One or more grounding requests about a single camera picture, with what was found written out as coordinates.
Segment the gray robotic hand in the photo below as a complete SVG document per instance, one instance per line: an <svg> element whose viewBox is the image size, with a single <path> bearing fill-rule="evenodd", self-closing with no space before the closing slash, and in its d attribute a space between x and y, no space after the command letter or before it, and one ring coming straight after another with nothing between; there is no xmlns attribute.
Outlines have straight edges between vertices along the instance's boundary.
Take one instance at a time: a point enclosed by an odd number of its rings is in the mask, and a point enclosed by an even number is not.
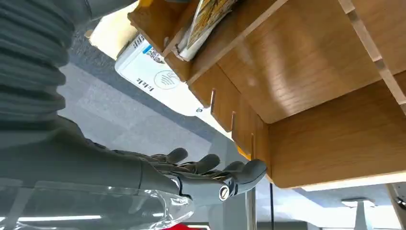
<svg viewBox="0 0 406 230"><path fill-rule="evenodd" d="M247 192L266 172L265 163L259 160L247 164L235 161L223 170L216 170L214 168L220 159L214 154L206 155L198 162L178 164L188 157L187 150L183 148L175 149L168 155L153 156L119 150L115 152L148 161L158 172L178 185L179 195L191 198L198 206L221 203L231 196Z"/></svg>

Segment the wooden panel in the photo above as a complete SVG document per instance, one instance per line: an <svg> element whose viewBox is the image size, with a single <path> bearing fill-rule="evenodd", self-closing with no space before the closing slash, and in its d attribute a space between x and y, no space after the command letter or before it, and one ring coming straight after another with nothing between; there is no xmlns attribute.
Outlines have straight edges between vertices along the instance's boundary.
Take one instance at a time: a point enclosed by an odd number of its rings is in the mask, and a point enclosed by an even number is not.
<svg viewBox="0 0 406 230"><path fill-rule="evenodd" d="M210 34L205 45L193 60L190 84L277 11L286 1L249 0L238 3L238 7L235 7Z"/></svg>
<svg viewBox="0 0 406 230"><path fill-rule="evenodd" d="M396 79L393 77L391 71L388 69L385 61L382 59L382 55L371 37L371 34L365 27L364 22L358 15L358 10L355 9L352 4L352 0L338 0L347 14L349 20L351 21L352 26L354 27L355 32L360 38L362 44L364 45L365 50L368 52L375 66L377 67L379 74L382 79L385 81L387 87L391 91L392 95L396 99L398 104L406 103L406 96L402 92L402 89L399 87Z"/></svg>
<svg viewBox="0 0 406 230"><path fill-rule="evenodd" d="M128 14L128 19L154 49L162 54L165 41L173 35L178 19L187 5L165 0L140 0L138 7Z"/></svg>
<svg viewBox="0 0 406 230"><path fill-rule="evenodd" d="M406 70L406 1L352 0L393 74Z"/></svg>
<svg viewBox="0 0 406 230"><path fill-rule="evenodd" d="M187 81L190 71L190 62L180 60L172 52L167 54L165 57L165 62L176 73L182 82Z"/></svg>
<svg viewBox="0 0 406 230"><path fill-rule="evenodd" d="M226 131L232 131L233 140L247 155L270 165L268 124L241 98L217 65L189 88L205 107L212 107L213 117Z"/></svg>
<svg viewBox="0 0 406 230"><path fill-rule="evenodd" d="M232 117L240 101L240 93L218 65L212 66L189 88L205 107L212 106L212 115L224 130L231 131Z"/></svg>
<svg viewBox="0 0 406 230"><path fill-rule="evenodd" d="M172 35L169 37L169 42L162 52L164 57L166 57L172 51L175 45L178 44L183 38L184 34L189 28L189 25L192 23L198 4L199 0L191 0L186 9L181 13L176 26L172 30Z"/></svg>
<svg viewBox="0 0 406 230"><path fill-rule="evenodd" d="M395 76L406 86L406 72ZM406 171L406 117L383 80L269 126L282 188Z"/></svg>
<svg viewBox="0 0 406 230"><path fill-rule="evenodd" d="M381 79L337 0L289 0L219 66L273 123Z"/></svg>

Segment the glass surface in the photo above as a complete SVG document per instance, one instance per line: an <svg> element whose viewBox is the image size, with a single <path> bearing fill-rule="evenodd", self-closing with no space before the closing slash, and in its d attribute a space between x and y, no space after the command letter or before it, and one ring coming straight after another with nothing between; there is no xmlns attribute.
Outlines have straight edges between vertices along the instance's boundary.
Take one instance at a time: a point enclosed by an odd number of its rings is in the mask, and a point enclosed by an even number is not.
<svg viewBox="0 0 406 230"><path fill-rule="evenodd" d="M0 187L0 229L159 230L194 212L190 199L158 190L45 184Z"/></svg>

